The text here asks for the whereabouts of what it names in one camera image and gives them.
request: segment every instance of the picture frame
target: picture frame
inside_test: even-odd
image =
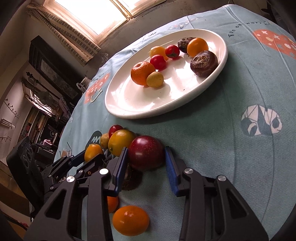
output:
[[[76,83],[83,79],[54,49],[39,35],[31,41],[29,63],[50,83],[65,100],[76,105],[81,98],[81,91]]]

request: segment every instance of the red mushroom print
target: red mushroom print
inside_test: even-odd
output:
[[[253,34],[260,43],[296,59],[296,44],[287,36],[267,29],[258,29]]]
[[[98,95],[102,92],[101,87],[108,79],[110,73],[103,76],[103,78],[97,80],[85,93],[84,103],[94,102]]]

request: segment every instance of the lemon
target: lemon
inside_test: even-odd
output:
[[[108,143],[109,151],[115,155],[120,156],[124,147],[129,148],[132,141],[136,138],[136,134],[129,130],[118,130],[113,133]]]
[[[153,72],[148,75],[146,82],[149,87],[158,88],[163,84],[163,74],[160,72]]]
[[[105,149],[108,148],[108,142],[109,142],[109,134],[105,133],[101,136],[101,140],[100,140],[100,146]]]

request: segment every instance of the red cherry tomato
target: red cherry tomato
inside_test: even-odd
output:
[[[176,45],[169,45],[165,48],[165,55],[171,59],[176,59],[180,55],[180,50]]]
[[[120,126],[120,125],[111,126],[110,129],[109,129],[109,132],[108,132],[109,138],[113,135],[114,132],[122,130],[122,129],[123,129],[123,127]]]
[[[166,67],[166,61],[165,58],[159,54],[154,55],[150,59],[150,63],[153,64],[155,69],[164,69]]]

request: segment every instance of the light blue tablecloth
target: light blue tablecloth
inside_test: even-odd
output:
[[[215,82],[190,103],[161,116],[123,120],[109,114],[105,92],[124,62],[151,41],[190,28],[212,30],[227,43],[228,60]],[[202,175],[226,175],[272,238],[296,203],[296,46],[292,41],[276,24],[236,5],[168,23],[99,69],[64,129],[59,150],[68,142],[76,155],[90,138],[98,141],[113,124],[159,138]],[[178,240],[184,199],[171,192],[165,168],[145,173],[139,188],[119,197],[121,206],[146,210],[151,224],[136,237],[113,229],[115,241]]]

